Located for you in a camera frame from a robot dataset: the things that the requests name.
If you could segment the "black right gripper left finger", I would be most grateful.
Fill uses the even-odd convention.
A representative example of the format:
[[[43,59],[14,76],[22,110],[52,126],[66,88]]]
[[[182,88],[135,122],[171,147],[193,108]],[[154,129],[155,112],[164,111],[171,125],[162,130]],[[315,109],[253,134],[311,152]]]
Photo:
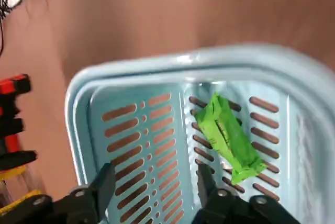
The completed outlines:
[[[100,223],[115,191],[115,168],[106,163],[88,187],[60,200],[33,195],[1,216],[1,223]]]

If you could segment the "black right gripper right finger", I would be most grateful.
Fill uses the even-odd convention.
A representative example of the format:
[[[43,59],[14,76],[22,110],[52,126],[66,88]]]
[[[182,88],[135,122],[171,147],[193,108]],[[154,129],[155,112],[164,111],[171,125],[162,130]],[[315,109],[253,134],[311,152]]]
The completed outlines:
[[[201,209],[193,223],[299,223],[280,203],[266,195],[245,201],[218,188],[207,164],[198,165],[198,195]]]

